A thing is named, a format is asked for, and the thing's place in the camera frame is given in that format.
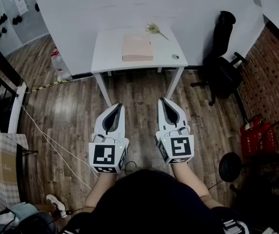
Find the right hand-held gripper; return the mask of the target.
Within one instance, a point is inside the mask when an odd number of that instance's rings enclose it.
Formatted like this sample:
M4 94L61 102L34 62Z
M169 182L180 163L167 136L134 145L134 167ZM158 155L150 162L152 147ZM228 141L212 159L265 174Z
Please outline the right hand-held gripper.
M194 157L194 135L186 125L187 118L182 108L167 98L158 99L160 131L155 138L165 164L187 163Z

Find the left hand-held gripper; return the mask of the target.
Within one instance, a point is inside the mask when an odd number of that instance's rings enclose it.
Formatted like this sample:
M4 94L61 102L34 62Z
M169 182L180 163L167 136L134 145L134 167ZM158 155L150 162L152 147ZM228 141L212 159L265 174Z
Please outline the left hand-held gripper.
M89 163L100 174L119 174L128 154L129 140L125 136L125 107L117 103L101 113L95 122L94 136L89 143ZM117 138L104 136L110 134Z

